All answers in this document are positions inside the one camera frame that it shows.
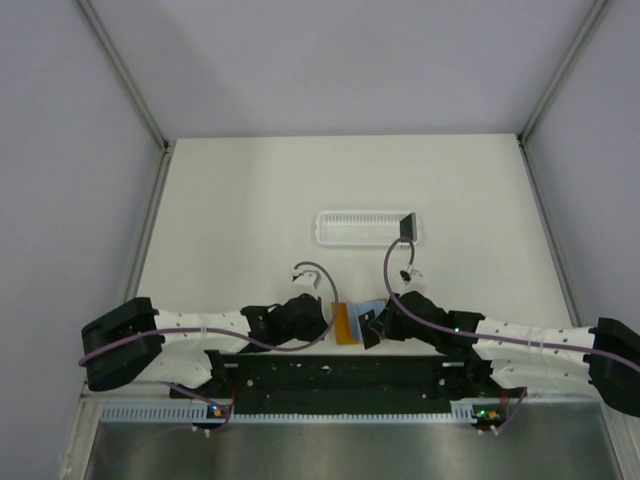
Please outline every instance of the white tray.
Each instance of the white tray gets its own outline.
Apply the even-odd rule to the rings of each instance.
[[[400,220],[410,213],[410,210],[325,210],[316,218],[316,240],[325,247],[389,247],[400,236]],[[421,235],[419,220],[416,230],[417,244]]]

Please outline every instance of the white floor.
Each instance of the white floor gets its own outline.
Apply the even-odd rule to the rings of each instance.
[[[417,212],[415,266],[437,305],[570,325],[513,135],[180,140],[139,295],[180,311],[283,302],[291,266],[308,259],[329,270],[341,300],[384,297],[384,249],[315,243],[317,213],[341,208]],[[398,251],[392,264],[398,288],[406,259]],[[321,291],[328,303],[327,282]],[[368,352],[423,351],[384,342]],[[309,351],[320,352],[362,349],[327,340]]]

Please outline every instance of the white wall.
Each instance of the white wall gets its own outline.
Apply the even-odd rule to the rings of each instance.
[[[52,478],[158,152],[72,2],[0,16],[0,478]]]
[[[166,135],[519,132],[593,0],[94,0]]]
[[[640,331],[640,3],[617,0],[531,141],[586,320]]]

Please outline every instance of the white cable organizer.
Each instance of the white cable organizer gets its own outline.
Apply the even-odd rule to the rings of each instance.
[[[323,247],[388,248],[400,236],[400,221],[411,210],[323,210],[316,217],[316,240]],[[416,218],[416,239],[421,237]]]
[[[105,403],[101,422],[104,423],[221,423],[220,418],[207,418],[209,407],[201,403]],[[451,413],[412,414],[342,414],[303,415],[291,414],[232,414],[229,423],[234,424],[473,424],[473,405],[452,403]]]

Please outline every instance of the blue object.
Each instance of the blue object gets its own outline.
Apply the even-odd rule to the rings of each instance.
[[[373,310],[374,315],[377,317],[384,310],[385,302],[382,300],[374,300],[372,302],[364,303],[350,303],[347,302],[347,313],[349,314],[349,328],[351,329],[351,336],[362,342],[362,330],[360,330],[360,322],[358,317],[364,315],[367,312]]]

